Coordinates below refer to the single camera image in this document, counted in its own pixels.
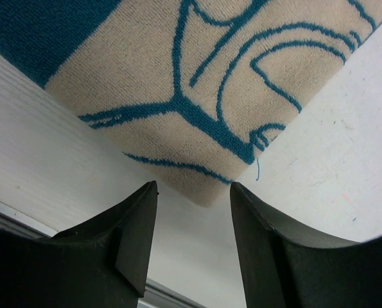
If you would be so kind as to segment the blue beige Doraemon towel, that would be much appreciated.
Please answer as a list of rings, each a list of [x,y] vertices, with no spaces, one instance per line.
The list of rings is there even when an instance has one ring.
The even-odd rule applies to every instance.
[[[382,1],[0,1],[0,55],[209,206],[382,23]]]

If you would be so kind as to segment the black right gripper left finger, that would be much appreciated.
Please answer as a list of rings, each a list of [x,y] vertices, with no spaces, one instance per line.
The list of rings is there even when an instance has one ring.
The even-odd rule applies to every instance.
[[[157,184],[57,235],[0,228],[0,307],[136,307],[143,297]]]

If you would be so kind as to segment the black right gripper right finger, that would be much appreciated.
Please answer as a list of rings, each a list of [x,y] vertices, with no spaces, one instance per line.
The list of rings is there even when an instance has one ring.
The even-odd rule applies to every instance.
[[[248,307],[382,307],[382,236],[321,232],[238,182],[230,207]]]

